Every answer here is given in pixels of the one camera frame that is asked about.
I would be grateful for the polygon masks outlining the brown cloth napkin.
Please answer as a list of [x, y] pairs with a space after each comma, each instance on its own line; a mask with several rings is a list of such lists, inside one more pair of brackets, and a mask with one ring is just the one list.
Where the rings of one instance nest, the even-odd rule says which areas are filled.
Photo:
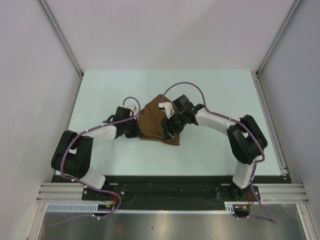
[[141, 132], [140, 139], [144, 141], [158, 141], [171, 146], [179, 146], [179, 134], [174, 139], [164, 139], [164, 130], [161, 121], [166, 118], [166, 114], [159, 110], [159, 103], [162, 97], [163, 95], [159, 94], [139, 112], [138, 126]]

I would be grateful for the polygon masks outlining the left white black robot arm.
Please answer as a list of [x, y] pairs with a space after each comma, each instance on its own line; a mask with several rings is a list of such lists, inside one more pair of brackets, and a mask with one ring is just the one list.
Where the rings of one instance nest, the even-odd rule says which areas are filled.
[[138, 138], [141, 133], [137, 113], [135, 105], [119, 106], [114, 115], [101, 125], [85, 130], [83, 134], [64, 131], [53, 154], [51, 167], [62, 175], [92, 187], [98, 199], [107, 199], [111, 188], [105, 184], [106, 177], [91, 167], [93, 148], [123, 135], [129, 139]]

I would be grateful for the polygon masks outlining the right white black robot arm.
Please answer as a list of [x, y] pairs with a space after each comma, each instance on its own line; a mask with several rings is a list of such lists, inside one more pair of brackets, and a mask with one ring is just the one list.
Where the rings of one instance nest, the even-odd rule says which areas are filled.
[[213, 113], [203, 104], [193, 105], [185, 95], [173, 102], [162, 98], [158, 109], [165, 113], [165, 118], [160, 122], [165, 140], [174, 139], [187, 124], [207, 127], [227, 136], [237, 160], [230, 194], [237, 201], [248, 196], [255, 163], [264, 156], [264, 149], [268, 146], [266, 137], [251, 115], [233, 119]]

